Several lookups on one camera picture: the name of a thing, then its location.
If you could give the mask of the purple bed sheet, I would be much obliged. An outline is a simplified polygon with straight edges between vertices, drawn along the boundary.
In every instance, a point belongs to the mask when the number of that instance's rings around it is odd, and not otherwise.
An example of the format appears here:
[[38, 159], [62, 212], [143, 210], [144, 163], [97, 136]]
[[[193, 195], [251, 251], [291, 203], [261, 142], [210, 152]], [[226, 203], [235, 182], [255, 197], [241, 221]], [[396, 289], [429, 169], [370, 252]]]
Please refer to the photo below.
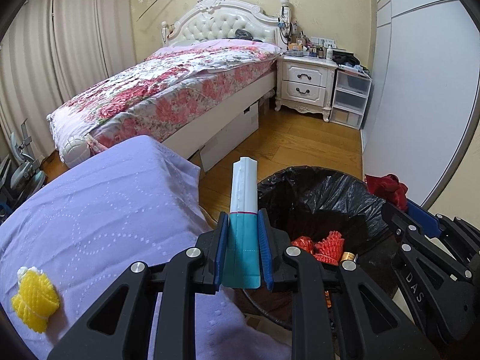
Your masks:
[[[165, 263], [208, 228], [198, 167], [149, 136], [131, 138], [51, 181], [1, 225], [1, 306], [45, 359], [130, 264]], [[44, 333], [12, 309], [21, 267], [46, 273], [60, 296]]]

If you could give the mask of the white tufted headboard bed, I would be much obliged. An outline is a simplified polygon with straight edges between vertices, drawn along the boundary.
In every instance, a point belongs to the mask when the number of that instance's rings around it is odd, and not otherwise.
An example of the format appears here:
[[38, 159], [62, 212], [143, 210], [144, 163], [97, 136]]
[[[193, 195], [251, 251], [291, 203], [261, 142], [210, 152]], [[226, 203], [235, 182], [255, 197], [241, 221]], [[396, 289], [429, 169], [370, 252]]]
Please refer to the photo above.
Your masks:
[[[198, 41], [240, 39], [261, 41], [280, 47], [278, 20], [264, 14], [260, 7], [238, 0], [202, 0], [176, 24], [165, 24], [166, 42], [163, 47], [187, 46]], [[210, 141], [254, 103], [267, 102], [274, 94], [276, 78], [272, 71], [214, 107], [179, 131], [160, 141], [183, 158], [196, 155]], [[86, 140], [72, 138], [61, 161], [68, 167], [81, 164], [93, 155]]]

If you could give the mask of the black trash bag bin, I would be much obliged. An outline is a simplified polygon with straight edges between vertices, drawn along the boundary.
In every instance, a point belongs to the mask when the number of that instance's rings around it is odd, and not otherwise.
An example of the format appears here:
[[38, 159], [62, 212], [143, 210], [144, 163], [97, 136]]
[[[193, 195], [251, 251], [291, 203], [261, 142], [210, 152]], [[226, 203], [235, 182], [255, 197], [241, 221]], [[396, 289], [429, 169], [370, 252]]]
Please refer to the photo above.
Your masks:
[[291, 166], [260, 181], [257, 190], [258, 206], [274, 228], [293, 241], [307, 236], [320, 242], [340, 232], [344, 251], [357, 255], [360, 267], [394, 296], [398, 285], [391, 262], [397, 244], [382, 218], [383, 199], [363, 181], [318, 166]]

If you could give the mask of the white under-bed storage box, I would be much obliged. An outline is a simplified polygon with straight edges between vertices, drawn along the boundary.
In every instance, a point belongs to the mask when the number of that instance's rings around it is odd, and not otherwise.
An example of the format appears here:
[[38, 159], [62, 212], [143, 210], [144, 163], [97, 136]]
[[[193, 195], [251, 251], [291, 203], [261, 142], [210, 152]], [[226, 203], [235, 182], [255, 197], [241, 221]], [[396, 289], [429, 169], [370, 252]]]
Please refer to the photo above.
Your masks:
[[216, 133], [200, 150], [202, 169], [210, 171], [258, 128], [259, 108], [256, 102]]

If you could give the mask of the white nightstand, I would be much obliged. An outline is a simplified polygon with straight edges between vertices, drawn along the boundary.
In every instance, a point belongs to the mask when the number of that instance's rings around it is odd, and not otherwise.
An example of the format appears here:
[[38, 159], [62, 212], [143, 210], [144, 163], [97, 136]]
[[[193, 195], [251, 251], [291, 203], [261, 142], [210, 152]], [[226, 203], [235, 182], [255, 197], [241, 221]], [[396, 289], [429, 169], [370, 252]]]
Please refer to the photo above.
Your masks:
[[275, 111], [285, 106], [301, 114], [321, 114], [329, 123], [337, 69], [323, 58], [279, 56]]

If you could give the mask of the translucent plastic drawer unit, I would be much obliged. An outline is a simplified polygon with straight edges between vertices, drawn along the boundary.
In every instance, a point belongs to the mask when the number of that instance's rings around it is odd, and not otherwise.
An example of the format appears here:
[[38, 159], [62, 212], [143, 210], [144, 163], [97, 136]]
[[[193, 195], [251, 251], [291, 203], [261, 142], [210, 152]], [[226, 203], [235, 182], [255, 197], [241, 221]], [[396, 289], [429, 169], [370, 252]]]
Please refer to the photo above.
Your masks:
[[368, 74], [340, 66], [335, 74], [330, 121], [360, 130], [371, 88], [372, 79]]

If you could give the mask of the floral pink quilt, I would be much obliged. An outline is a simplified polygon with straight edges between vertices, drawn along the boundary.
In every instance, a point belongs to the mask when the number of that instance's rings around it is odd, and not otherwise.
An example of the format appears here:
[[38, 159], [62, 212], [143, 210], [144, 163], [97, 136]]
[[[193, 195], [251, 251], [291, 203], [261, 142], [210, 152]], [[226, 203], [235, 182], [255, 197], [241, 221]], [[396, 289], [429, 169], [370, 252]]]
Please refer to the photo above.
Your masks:
[[280, 54], [273, 44], [240, 39], [160, 48], [50, 113], [55, 149], [72, 138], [94, 154], [139, 135], [165, 141], [271, 72]]

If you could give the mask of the beige curtains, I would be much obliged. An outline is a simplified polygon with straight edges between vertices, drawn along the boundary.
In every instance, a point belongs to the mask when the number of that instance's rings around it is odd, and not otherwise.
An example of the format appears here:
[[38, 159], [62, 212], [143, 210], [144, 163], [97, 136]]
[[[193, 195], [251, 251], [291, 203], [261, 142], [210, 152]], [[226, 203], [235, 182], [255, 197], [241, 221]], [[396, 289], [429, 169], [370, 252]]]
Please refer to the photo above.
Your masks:
[[26, 0], [1, 40], [4, 136], [26, 123], [34, 155], [48, 157], [48, 115], [135, 62], [129, 0]]

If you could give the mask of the white teal tube package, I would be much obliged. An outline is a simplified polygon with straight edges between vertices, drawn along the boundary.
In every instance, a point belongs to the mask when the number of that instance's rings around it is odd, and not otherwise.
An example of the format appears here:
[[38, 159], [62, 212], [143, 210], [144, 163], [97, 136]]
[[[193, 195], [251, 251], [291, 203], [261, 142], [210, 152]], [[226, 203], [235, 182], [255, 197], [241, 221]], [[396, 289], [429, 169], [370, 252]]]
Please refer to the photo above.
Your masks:
[[233, 164], [227, 250], [222, 284], [232, 289], [260, 287], [257, 162], [241, 157]]

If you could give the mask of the yellow foam fruit net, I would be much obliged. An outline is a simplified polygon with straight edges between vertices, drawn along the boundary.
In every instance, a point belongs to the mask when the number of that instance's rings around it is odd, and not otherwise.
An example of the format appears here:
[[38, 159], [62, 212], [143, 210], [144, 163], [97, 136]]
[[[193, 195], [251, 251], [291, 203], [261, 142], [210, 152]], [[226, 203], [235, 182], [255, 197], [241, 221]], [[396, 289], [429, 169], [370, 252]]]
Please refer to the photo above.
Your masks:
[[60, 307], [59, 295], [44, 272], [41, 275], [29, 272], [18, 284], [10, 303], [22, 323], [36, 333], [47, 331], [50, 317]]

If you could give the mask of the brown bottle yellow label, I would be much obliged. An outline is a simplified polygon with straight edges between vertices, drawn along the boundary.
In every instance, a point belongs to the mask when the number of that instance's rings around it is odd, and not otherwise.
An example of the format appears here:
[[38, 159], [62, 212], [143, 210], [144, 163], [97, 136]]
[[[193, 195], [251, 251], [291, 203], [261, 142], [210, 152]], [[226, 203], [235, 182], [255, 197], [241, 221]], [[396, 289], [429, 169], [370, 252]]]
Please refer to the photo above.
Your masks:
[[344, 252], [343, 256], [340, 259], [340, 262], [343, 263], [345, 261], [355, 262], [356, 261], [356, 255], [354, 253]]

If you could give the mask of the red foam fruit net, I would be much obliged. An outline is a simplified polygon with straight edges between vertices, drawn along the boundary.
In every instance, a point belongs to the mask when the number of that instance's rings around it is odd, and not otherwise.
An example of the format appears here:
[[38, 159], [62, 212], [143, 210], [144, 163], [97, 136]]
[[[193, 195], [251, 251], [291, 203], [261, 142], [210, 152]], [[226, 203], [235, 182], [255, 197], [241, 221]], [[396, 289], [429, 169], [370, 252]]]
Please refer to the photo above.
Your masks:
[[343, 256], [344, 242], [340, 232], [330, 231], [321, 241], [315, 242], [308, 236], [300, 236], [290, 244], [306, 251], [320, 263], [337, 266]]

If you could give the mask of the dark red cloth wad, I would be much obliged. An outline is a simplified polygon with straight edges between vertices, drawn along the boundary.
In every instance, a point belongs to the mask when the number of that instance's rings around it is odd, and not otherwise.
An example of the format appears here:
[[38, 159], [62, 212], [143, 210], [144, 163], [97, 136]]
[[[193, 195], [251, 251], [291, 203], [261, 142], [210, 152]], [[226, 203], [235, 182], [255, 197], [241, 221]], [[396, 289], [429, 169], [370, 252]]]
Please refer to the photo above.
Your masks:
[[408, 209], [408, 187], [396, 175], [366, 175], [364, 181], [370, 194], [386, 200], [401, 211]]

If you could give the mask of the grey desk chair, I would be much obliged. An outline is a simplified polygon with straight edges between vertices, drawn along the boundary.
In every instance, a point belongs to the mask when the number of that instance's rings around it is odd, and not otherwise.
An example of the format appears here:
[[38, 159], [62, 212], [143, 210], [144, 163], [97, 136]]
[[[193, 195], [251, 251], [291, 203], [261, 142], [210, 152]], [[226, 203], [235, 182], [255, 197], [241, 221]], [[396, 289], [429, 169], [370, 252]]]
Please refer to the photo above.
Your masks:
[[41, 189], [47, 174], [32, 151], [32, 137], [27, 128], [27, 119], [20, 126], [22, 139], [10, 135], [10, 155], [1, 161], [1, 218], [6, 219]]

